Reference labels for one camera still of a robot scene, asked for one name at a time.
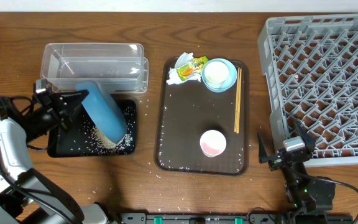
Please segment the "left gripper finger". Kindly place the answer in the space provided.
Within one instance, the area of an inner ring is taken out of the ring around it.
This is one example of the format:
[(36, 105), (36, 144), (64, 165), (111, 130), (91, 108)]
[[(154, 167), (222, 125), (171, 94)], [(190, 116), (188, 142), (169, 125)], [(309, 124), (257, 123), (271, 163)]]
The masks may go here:
[(83, 107), (82, 104), (80, 104), (76, 108), (73, 108), (68, 114), (64, 116), (63, 127), (65, 129), (70, 129), (73, 127), (73, 125), (76, 123), (79, 113), (82, 110), (82, 107)]
[(58, 109), (75, 109), (88, 96), (88, 90), (53, 93), (53, 105)]

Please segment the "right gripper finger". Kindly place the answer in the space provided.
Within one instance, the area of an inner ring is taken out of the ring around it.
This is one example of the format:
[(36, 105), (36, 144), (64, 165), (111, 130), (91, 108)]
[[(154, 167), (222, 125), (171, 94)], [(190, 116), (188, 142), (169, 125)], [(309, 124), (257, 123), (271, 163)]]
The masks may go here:
[(296, 133), (302, 138), (305, 146), (315, 146), (316, 142), (312, 136), (310, 136), (300, 125), (299, 122), (295, 122)]
[(262, 138), (260, 137), (260, 134), (257, 134), (257, 139), (258, 139), (258, 143), (259, 143), (259, 163), (263, 164), (263, 163), (266, 163), (269, 160), (269, 158), (266, 153), (265, 146), (264, 146)]

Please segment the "dark blue plate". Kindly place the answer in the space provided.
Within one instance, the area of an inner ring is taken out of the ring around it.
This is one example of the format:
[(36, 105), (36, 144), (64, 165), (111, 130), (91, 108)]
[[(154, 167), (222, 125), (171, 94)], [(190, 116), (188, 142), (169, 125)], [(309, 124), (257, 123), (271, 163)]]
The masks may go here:
[(75, 90), (86, 90), (88, 95), (82, 105), (95, 126), (113, 143), (118, 143), (127, 133), (126, 119), (113, 97), (92, 80), (79, 82)]

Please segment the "pink cup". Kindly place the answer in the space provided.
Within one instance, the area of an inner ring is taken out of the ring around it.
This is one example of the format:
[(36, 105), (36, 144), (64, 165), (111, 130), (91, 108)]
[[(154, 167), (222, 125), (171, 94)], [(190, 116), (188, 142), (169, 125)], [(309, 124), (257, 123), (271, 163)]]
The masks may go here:
[(225, 136), (217, 130), (208, 130), (200, 137), (200, 148), (206, 157), (216, 157), (226, 150)]

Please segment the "white cup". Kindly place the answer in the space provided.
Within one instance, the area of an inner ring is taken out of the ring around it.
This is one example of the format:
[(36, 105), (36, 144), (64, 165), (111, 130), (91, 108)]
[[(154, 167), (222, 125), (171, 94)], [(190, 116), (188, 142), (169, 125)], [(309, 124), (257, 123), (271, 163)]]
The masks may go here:
[(204, 77), (208, 86), (219, 89), (229, 76), (227, 65), (220, 61), (212, 61), (204, 66)]

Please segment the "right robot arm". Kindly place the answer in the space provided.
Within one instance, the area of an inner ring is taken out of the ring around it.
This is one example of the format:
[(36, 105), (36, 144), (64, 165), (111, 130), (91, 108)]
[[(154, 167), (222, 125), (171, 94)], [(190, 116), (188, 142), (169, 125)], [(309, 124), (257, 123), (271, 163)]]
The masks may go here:
[(267, 163), (271, 171), (280, 170), (285, 179), (288, 201), (293, 204), (275, 223), (327, 223), (325, 212), (333, 209), (335, 185), (322, 177), (312, 179), (304, 163), (313, 157), (316, 141), (298, 122), (297, 136), (283, 142), (283, 148), (268, 156), (263, 140), (258, 137), (259, 162)]

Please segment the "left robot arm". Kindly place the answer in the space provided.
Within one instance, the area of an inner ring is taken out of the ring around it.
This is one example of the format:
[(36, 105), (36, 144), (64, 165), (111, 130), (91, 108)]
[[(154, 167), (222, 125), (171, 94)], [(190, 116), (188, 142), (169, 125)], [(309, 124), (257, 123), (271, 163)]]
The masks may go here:
[(74, 198), (34, 169), (28, 143), (51, 129), (68, 129), (89, 96), (87, 88), (55, 93), (37, 80), (30, 105), (19, 111), (16, 97), (0, 96), (0, 223), (19, 223), (24, 207), (39, 207), (23, 223), (122, 223), (100, 203), (81, 207)]

